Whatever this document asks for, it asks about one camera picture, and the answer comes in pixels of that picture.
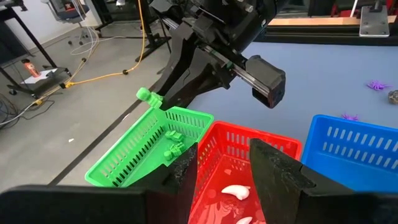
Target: metal bracket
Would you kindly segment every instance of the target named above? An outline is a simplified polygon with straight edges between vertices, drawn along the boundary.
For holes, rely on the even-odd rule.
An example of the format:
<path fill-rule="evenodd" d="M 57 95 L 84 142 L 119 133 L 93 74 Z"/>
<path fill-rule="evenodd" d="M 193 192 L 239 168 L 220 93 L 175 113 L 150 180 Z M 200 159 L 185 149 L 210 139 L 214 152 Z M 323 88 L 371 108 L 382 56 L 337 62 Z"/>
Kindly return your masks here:
<path fill-rule="evenodd" d="M 372 6 L 364 6 L 361 11 L 360 37 L 389 37 L 387 7 L 375 11 Z"/>

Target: plastic basket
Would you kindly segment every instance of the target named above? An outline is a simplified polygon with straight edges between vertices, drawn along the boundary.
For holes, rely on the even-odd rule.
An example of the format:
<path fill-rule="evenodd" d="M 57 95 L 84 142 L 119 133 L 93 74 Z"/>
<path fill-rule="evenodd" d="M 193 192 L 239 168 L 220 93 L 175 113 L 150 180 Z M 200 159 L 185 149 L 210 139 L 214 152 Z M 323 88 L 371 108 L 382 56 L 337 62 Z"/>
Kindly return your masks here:
<path fill-rule="evenodd" d="M 302 163 L 357 191 L 398 192 L 398 130 L 317 115 Z"/>
<path fill-rule="evenodd" d="M 244 217 L 264 221 L 251 174 L 249 141 L 259 138 L 298 159 L 299 141 L 276 134 L 214 122 L 198 147 L 198 176 L 189 223 L 236 223 Z M 222 194 L 229 185 L 250 186 L 248 198 Z"/>
<path fill-rule="evenodd" d="M 161 164 L 170 165 L 164 152 L 174 144 L 165 137 L 178 131 L 188 149 L 199 142 L 214 117 L 210 114 L 173 107 L 167 111 L 150 108 L 86 173 L 86 180 L 99 187 L 127 187 Z"/>

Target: wall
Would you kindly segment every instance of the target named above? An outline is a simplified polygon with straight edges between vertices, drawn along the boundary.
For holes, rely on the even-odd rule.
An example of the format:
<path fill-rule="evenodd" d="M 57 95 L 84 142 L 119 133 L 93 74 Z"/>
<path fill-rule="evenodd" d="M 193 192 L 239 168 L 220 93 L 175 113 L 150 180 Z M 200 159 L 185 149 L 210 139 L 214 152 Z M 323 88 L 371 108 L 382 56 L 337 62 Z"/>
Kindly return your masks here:
<path fill-rule="evenodd" d="M 24 1 L 24 4 L 26 8 L 28 8 L 28 11 L 21 12 L 19 7 L 15 7 L 14 10 L 41 44 L 78 27 L 78 24 L 57 22 L 49 7 L 41 3 L 40 0 Z M 90 7 L 90 12 L 85 19 L 88 26 L 98 26 L 100 24 L 100 21 L 95 16 L 96 12 L 93 12 L 93 9 L 94 7 Z M 27 49 L 35 47 L 34 43 L 29 39 L 28 35 L 15 19 L 7 21 L 6 24 Z"/>

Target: blue table surface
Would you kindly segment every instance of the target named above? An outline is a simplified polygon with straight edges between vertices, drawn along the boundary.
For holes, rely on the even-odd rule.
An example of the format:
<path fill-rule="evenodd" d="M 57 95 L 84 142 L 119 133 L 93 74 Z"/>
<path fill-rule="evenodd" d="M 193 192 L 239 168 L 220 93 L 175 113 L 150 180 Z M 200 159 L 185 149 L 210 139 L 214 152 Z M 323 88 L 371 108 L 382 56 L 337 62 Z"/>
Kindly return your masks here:
<path fill-rule="evenodd" d="M 252 43 L 243 55 L 260 55 L 286 73 L 284 99 L 269 109 L 235 78 L 231 88 L 197 96 L 188 108 L 215 120 L 281 134 L 305 144 L 313 116 L 343 113 L 363 122 L 398 128 L 398 105 L 387 94 L 398 89 L 398 47 Z M 374 91 L 366 84 L 380 80 L 393 87 Z"/>

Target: yellow cable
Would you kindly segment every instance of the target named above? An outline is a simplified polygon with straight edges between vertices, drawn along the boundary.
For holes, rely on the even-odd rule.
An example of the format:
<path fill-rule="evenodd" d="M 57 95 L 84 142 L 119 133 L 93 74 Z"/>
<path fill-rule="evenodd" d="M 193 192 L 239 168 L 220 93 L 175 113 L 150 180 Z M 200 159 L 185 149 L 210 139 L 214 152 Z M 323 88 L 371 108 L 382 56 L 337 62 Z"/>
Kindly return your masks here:
<path fill-rule="evenodd" d="M 142 9 L 141 9 L 141 0 L 138 0 L 138 10 L 139 10 L 139 17 L 141 19 L 141 26 L 142 26 L 142 47 L 141 47 L 141 54 L 139 57 L 138 62 L 136 63 L 136 65 L 132 68 L 130 68 L 129 70 L 127 70 L 127 72 L 131 72 L 134 69 L 136 69 L 138 67 L 138 65 L 141 63 L 142 61 L 142 57 L 144 55 L 144 51 L 145 51 L 145 27 L 144 27 L 144 18 L 142 17 Z M 88 82 L 92 82 L 92 81 L 96 81 L 96 80 L 100 80 L 102 78 L 108 78 L 108 77 L 112 77 L 112 76 L 116 76 L 116 75 L 123 75 L 123 72 L 119 72 L 119 73 L 112 73 L 112 74 L 108 74 L 108 75 L 103 75 L 101 77 L 96 77 L 96 78 L 91 78 L 89 80 L 83 80 L 80 82 L 67 82 L 67 84 L 65 84 L 65 86 L 67 88 L 73 86 L 73 85 L 77 85 L 77 84 L 83 84 L 83 83 L 88 83 Z"/>

